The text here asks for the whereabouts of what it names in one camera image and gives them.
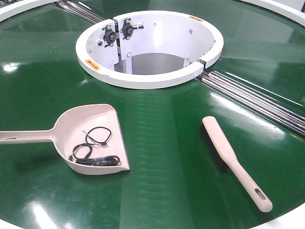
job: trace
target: green conveyor belt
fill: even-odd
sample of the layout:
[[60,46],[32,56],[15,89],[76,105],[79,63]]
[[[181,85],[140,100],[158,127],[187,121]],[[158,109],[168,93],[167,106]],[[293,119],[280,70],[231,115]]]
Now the green conveyor belt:
[[[209,70],[236,74],[305,114],[304,27],[234,0],[83,2],[108,18],[171,10],[207,20],[224,36]],[[42,209],[58,229],[246,229],[305,202],[305,139],[197,80],[131,90],[91,77],[75,53],[91,25],[53,4],[0,23],[0,130],[49,129],[72,107],[111,104],[131,170],[86,176],[52,143],[0,145],[0,219],[39,229]],[[216,170],[199,132],[207,115],[272,200],[271,212],[257,209],[232,172]]]

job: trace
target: dustpan handle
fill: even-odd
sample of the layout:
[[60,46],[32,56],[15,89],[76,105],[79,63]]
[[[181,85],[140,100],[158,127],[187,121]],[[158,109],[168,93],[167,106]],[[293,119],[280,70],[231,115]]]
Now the dustpan handle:
[[52,130],[0,131],[0,145],[52,142]]

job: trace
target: brush handle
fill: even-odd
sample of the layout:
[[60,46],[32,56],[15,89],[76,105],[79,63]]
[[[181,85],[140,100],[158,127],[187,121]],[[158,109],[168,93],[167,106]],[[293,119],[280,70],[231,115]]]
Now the brush handle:
[[0,131],[0,145],[52,142],[52,130]]
[[269,212],[272,210],[272,202],[267,195],[259,188],[255,181],[250,177],[247,171],[239,164],[234,162],[228,165],[233,171],[237,179],[248,192],[254,203],[262,212]]
[[272,202],[240,165],[215,117],[207,116],[202,119],[202,122],[219,156],[233,171],[257,207],[262,212],[271,211]]

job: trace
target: brush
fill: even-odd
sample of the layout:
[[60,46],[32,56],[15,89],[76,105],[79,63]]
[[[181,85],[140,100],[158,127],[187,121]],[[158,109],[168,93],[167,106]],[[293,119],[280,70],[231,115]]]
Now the brush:
[[211,153],[217,167],[224,171],[230,168],[245,190],[248,192],[254,203],[262,212],[269,212],[272,209],[272,202],[250,177],[246,170],[240,165],[229,141],[225,137],[215,117],[207,116],[202,119],[200,130],[211,147]]

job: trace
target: metal rail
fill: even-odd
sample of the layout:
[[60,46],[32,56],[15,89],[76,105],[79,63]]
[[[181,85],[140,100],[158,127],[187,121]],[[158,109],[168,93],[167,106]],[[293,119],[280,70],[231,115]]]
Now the metal rail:
[[56,5],[65,11],[83,18],[93,24],[106,20],[105,18],[102,18],[101,16],[93,13],[89,9],[86,9],[85,7],[80,6],[72,1],[60,0],[56,2]]
[[218,72],[203,73],[202,83],[305,137],[305,118],[277,104],[272,98]]

